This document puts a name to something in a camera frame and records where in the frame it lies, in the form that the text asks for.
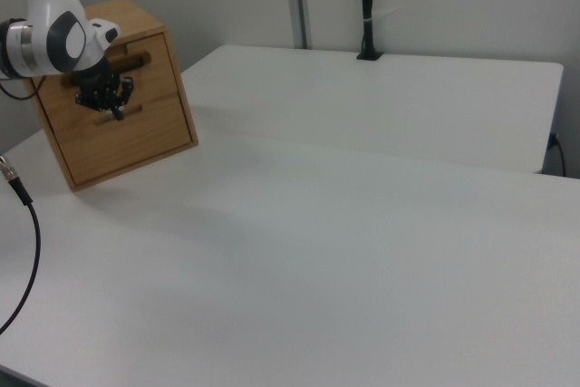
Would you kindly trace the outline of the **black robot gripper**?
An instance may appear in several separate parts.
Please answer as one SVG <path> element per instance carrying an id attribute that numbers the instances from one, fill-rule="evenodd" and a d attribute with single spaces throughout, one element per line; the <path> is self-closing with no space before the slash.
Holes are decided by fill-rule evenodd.
<path id="1" fill-rule="evenodd" d="M 107 58 L 101 58 L 88 69 L 74 72 L 72 77 L 79 86 L 75 95 L 77 104 L 94 111 L 111 111 L 117 121 L 124 120 L 123 107 L 134 89 L 131 77 L 120 78 Z"/>

